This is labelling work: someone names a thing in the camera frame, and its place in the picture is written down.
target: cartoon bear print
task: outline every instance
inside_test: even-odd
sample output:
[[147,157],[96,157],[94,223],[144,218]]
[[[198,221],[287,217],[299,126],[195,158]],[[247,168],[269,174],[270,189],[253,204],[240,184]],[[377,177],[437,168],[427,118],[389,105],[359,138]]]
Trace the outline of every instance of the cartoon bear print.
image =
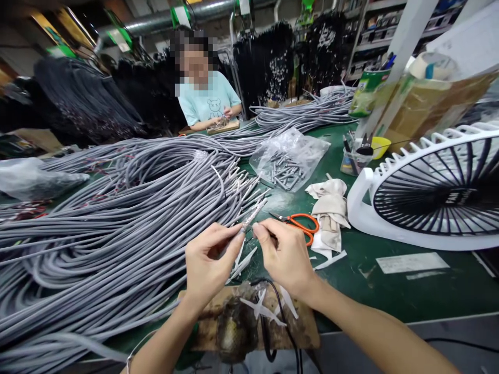
[[211,110],[211,113],[209,114],[209,118],[218,118],[222,117],[222,112],[220,111],[220,99],[214,99],[210,100],[208,99],[208,106],[209,109]]

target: workbench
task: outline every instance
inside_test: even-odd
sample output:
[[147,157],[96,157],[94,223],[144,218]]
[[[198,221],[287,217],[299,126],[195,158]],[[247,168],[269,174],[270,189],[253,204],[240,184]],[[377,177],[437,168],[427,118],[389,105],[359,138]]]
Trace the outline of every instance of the workbench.
[[[307,135],[331,143],[325,156],[319,162],[312,177],[295,194],[282,190],[271,190],[268,202],[259,213],[256,221],[269,218],[269,211],[289,215],[310,213],[316,200],[304,189],[312,183],[326,181],[328,172],[333,178],[345,181],[348,191],[355,177],[339,171],[343,156],[342,134],[354,125],[327,126],[312,130]],[[241,168],[252,171],[247,160],[241,160]],[[256,245],[251,233],[246,238],[243,257]],[[343,249],[347,257],[332,264],[318,274],[329,284],[363,304],[383,310],[404,323],[421,323],[443,319],[462,318],[486,314],[499,314],[499,283],[480,265],[471,252],[439,251],[438,254],[450,266],[444,274],[406,279],[407,273],[384,274],[377,265],[376,258],[407,255],[411,253],[432,252],[400,242],[370,236],[356,229],[342,229]],[[309,251],[316,266],[325,258]],[[257,251],[251,264],[244,270],[241,280],[267,275],[261,251]],[[320,333],[340,331],[327,318],[316,313]],[[159,328],[163,320],[141,326],[123,333],[108,341],[114,349],[129,353],[132,348],[149,332]]]

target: light blue t-shirt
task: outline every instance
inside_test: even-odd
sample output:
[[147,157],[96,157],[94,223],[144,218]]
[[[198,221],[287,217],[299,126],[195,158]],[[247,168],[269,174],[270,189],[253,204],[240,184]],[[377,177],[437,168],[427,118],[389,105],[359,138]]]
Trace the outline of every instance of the light blue t-shirt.
[[208,90],[200,91],[195,90],[190,83],[179,85],[178,101],[189,126],[222,117],[224,108],[241,103],[229,81],[218,71],[212,72],[208,87]]

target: white bag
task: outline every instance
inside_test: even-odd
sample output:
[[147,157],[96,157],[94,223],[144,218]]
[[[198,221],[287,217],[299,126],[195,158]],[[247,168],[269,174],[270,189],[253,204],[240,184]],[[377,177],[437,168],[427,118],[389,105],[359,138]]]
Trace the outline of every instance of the white bag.
[[87,181],[87,174],[43,171],[43,161],[14,158],[0,161],[0,191],[21,201],[52,199]]

